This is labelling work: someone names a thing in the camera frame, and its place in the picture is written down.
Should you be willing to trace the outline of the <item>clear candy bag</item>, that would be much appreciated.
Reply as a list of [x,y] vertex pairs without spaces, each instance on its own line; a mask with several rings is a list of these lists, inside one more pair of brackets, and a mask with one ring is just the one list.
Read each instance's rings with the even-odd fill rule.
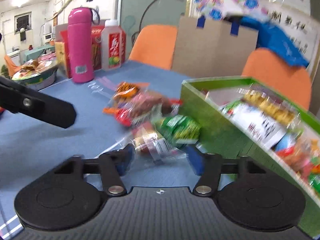
[[142,125],[131,129],[123,138],[116,142],[116,147],[123,150],[126,146],[133,147],[133,159],[151,161],[161,165],[170,160],[186,158],[187,154],[172,146],[152,126]]

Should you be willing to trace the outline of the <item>green candy packet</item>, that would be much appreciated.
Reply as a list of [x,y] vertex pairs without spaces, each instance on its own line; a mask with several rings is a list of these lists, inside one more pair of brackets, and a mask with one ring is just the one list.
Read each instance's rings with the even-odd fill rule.
[[195,120],[179,114],[159,119],[155,122],[155,128],[174,147],[197,143],[201,131]]

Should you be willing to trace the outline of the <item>white cartoon snack bag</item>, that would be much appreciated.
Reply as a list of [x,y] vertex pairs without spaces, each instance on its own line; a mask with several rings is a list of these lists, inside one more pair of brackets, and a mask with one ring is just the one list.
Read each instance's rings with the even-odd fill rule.
[[222,113],[228,115],[232,122],[246,130],[251,138],[266,148],[272,148],[286,134],[286,129],[276,120],[240,100],[226,105]]

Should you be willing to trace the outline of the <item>orange yellow snack bag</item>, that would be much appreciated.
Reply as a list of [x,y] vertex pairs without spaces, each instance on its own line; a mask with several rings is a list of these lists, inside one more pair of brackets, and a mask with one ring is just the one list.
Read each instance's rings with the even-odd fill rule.
[[298,117],[298,114],[289,106],[276,102],[271,96],[259,90],[248,90],[243,100],[286,127],[289,127]]

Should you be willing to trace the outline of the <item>pink red snack packet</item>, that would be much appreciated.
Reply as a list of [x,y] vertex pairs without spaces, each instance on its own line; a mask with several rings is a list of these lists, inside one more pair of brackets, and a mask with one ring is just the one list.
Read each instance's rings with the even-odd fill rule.
[[147,121],[178,113],[181,99],[168,98],[156,92],[141,92],[115,114],[117,122],[126,127],[137,127]]

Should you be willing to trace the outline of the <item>orange small snack packet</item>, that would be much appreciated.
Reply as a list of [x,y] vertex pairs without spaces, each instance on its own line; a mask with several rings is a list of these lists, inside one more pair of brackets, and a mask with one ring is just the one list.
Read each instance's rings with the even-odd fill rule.
[[121,82],[117,85],[114,94],[111,96],[111,99],[107,107],[103,108],[104,114],[116,114],[122,108],[124,108],[132,99],[138,95],[140,92],[145,92],[148,90],[149,83],[138,82]]

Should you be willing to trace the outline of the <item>green instant noodle bowl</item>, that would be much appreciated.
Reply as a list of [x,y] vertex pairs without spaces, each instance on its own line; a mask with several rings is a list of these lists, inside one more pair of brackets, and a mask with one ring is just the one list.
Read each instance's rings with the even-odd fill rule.
[[59,64],[56,60],[40,61],[37,66],[33,61],[33,63],[24,64],[11,79],[34,90],[42,90],[55,82],[58,68]]

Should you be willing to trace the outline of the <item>green cardboard box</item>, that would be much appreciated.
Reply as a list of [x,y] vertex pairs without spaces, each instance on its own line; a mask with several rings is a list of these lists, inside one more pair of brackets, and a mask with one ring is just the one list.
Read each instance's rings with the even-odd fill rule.
[[205,99],[203,90],[232,88],[246,85],[260,85],[251,77],[203,77],[182,82],[180,108],[181,115],[187,115],[198,122],[202,129],[199,142],[211,153],[225,158],[250,156],[258,163],[276,172],[302,190],[306,197],[306,207],[299,227],[311,237],[319,236],[319,196],[309,184],[284,163],[273,151],[252,140],[248,133],[233,124],[221,113],[217,105]]

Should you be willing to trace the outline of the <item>blue striped tablecloth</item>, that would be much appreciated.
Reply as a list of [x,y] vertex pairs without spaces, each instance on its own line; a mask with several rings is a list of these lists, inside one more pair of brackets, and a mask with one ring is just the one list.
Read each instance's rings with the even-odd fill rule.
[[[126,144],[126,134],[98,115],[88,87],[70,81],[47,88],[76,104],[75,125],[63,129],[25,116],[1,124],[1,183],[29,184],[73,155],[97,157]],[[242,228],[218,211],[211,199],[193,195],[198,177],[185,156],[162,165],[137,157],[123,177],[129,194],[109,199],[78,228],[59,232],[21,229],[14,239],[240,239]]]

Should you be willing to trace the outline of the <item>red orange snack carton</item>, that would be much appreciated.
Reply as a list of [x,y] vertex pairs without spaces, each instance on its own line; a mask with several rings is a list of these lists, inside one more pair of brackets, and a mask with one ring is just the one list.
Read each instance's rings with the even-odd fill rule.
[[103,25],[84,28],[84,33],[71,34],[68,30],[57,32],[55,52],[63,73],[68,78],[73,74],[86,77],[89,72],[101,69],[101,32]]

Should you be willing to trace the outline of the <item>clear plastic drink bottle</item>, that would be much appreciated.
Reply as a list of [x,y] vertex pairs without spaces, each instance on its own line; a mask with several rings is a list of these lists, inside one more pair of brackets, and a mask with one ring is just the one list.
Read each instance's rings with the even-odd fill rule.
[[125,62],[126,34],[117,20],[106,20],[101,32],[101,68],[120,68]]

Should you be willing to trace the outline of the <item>pink thermos bottle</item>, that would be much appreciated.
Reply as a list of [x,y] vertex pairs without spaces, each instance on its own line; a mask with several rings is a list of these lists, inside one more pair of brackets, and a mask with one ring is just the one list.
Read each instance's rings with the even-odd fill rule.
[[87,83],[94,79],[92,62],[92,11],[86,7],[74,8],[68,16],[68,51],[72,80]]

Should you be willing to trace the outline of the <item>right orange chair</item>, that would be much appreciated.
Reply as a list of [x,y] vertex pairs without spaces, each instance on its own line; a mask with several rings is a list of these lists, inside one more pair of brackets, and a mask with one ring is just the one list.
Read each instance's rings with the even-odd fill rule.
[[266,48],[258,48],[249,55],[242,76],[268,85],[306,111],[310,107],[312,84],[308,72],[303,67],[289,66]]

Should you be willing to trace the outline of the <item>floral cloth bundle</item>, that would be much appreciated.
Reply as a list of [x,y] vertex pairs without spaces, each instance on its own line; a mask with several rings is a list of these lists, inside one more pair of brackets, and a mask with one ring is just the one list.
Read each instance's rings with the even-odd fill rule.
[[194,0],[190,16],[204,16],[221,21],[231,16],[247,16],[260,22],[268,21],[268,5],[263,0]]

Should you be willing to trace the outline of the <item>white poster with characters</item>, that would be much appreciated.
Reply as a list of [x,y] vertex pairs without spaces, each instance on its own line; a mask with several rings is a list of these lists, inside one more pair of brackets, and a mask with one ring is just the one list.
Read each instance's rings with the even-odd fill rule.
[[[319,22],[311,17],[310,0],[263,0],[268,5],[268,21],[280,27],[303,54],[310,75],[319,63]],[[194,0],[187,0],[189,17]]]

